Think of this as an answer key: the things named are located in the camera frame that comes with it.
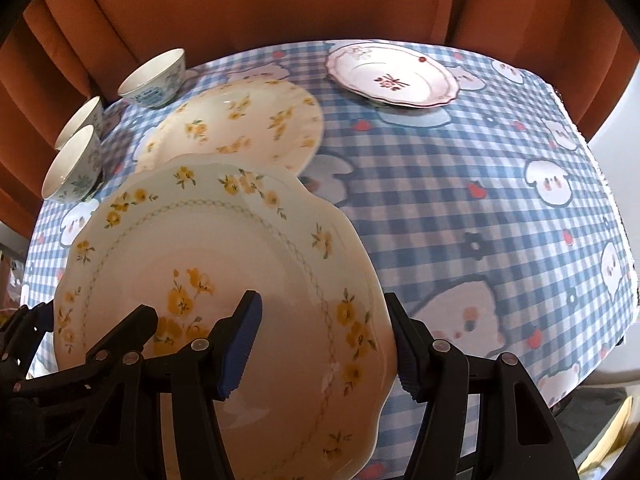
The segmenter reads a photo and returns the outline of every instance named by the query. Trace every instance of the plate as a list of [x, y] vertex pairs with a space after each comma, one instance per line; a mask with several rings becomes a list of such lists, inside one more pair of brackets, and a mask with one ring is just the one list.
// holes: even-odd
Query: plate
[[58, 367], [84, 363], [139, 304], [160, 318], [152, 357], [257, 290], [262, 324], [240, 386], [215, 403], [235, 476], [348, 480], [373, 452], [396, 374], [382, 290], [339, 209], [284, 168], [245, 163], [178, 156], [100, 204], [54, 297]]
[[385, 104], [428, 108], [455, 99], [449, 70], [421, 52], [386, 43], [357, 43], [329, 54], [328, 73], [340, 85]]
[[322, 122], [316, 98], [289, 81], [226, 83], [169, 114], [147, 138], [136, 173], [185, 153], [217, 153], [300, 174], [322, 142]]

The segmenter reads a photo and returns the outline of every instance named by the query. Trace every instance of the tablecloth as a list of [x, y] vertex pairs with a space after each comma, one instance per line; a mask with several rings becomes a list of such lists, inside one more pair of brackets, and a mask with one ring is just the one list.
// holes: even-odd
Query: tablecloth
[[[549, 404], [604, 358], [636, 317], [637, 279], [606, 181], [552, 88], [471, 52], [398, 43], [447, 66], [460, 83], [430, 110], [377, 107], [332, 82], [329, 51], [349, 41], [270, 46], [188, 71], [159, 110], [120, 101], [106, 111], [105, 184], [76, 206], [45, 203], [26, 263], [23, 300], [53, 297], [75, 234], [134, 170], [153, 126], [227, 81], [270, 76], [309, 90], [324, 140], [301, 175], [351, 219], [386, 291], [463, 351], [520, 357]], [[32, 371], [56, 370], [47, 335]], [[401, 474], [422, 419], [396, 383], [363, 479]], [[463, 453], [475, 445], [470, 397]]]

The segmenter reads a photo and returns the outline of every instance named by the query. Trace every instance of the wall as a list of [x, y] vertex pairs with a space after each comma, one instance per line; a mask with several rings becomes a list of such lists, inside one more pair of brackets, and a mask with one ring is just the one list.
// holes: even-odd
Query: wall
[[[589, 142], [609, 181], [640, 270], [640, 65], [611, 115]], [[586, 383], [640, 380], [640, 324], [625, 336]]]
[[640, 262], [640, 65], [589, 147], [609, 181], [631, 251]]

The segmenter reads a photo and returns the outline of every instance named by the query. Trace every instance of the plate rim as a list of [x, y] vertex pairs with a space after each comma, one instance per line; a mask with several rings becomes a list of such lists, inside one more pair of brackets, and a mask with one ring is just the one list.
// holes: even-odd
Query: plate rim
[[[337, 61], [338, 59], [343, 56], [344, 54], [347, 53], [347, 49], [348, 48], [353, 48], [354, 46], [366, 46], [366, 47], [370, 47], [370, 48], [377, 48], [377, 49], [382, 49], [382, 50], [395, 50], [397, 52], [404, 52], [406, 54], [411, 54], [412, 56], [419, 56], [419, 57], [425, 57], [427, 59], [427, 62], [433, 66], [436, 70], [438, 70], [443, 76], [444, 79], [446, 79], [447, 83], [449, 84], [449, 90], [448, 92], [450, 92], [450, 96], [448, 96], [446, 101], [443, 100], [437, 100], [436, 102], [429, 104], [429, 105], [421, 105], [421, 104], [416, 104], [415, 102], [406, 102], [406, 101], [400, 101], [400, 100], [391, 100], [391, 99], [387, 99], [387, 98], [383, 98], [383, 97], [373, 97], [370, 94], [367, 94], [365, 91], [359, 90], [357, 87], [348, 84], [347, 82], [345, 82], [345, 80], [340, 76], [339, 71], [337, 70]], [[452, 102], [457, 96], [458, 93], [460, 92], [460, 85], [457, 82], [457, 80], [455, 79], [454, 75], [447, 69], [447, 67], [445, 67], [442, 63], [438, 62], [437, 60], [433, 59], [433, 57], [429, 56], [428, 54], [424, 54], [418, 50], [413, 50], [401, 45], [396, 45], [393, 43], [377, 43], [377, 42], [373, 42], [373, 41], [366, 41], [366, 42], [361, 42], [361, 43], [353, 43], [353, 44], [348, 44], [345, 46], [342, 46], [340, 48], [337, 48], [336, 50], [330, 52], [327, 56], [326, 59], [324, 61], [324, 66], [329, 74], [329, 76], [332, 77], [332, 79], [334, 79], [338, 84], [340, 84], [341, 86], [343, 86], [344, 88], [357, 93], [359, 95], [362, 95], [364, 97], [366, 97], [367, 99], [373, 100], [373, 101], [377, 101], [377, 102], [382, 102], [384, 104], [391, 104], [391, 105], [396, 105], [396, 106], [404, 106], [404, 107], [411, 107], [411, 108], [433, 108], [433, 107], [438, 107], [438, 106], [444, 106], [450, 102]]]

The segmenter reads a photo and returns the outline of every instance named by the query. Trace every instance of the blue gripper pad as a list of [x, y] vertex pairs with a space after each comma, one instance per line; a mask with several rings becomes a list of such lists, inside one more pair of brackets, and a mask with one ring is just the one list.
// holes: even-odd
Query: blue gripper pad
[[227, 399], [240, 385], [261, 320], [262, 298], [257, 292], [248, 290], [242, 297], [236, 312], [228, 318], [228, 321], [235, 325], [235, 331], [222, 358], [222, 373], [217, 384], [220, 399]]

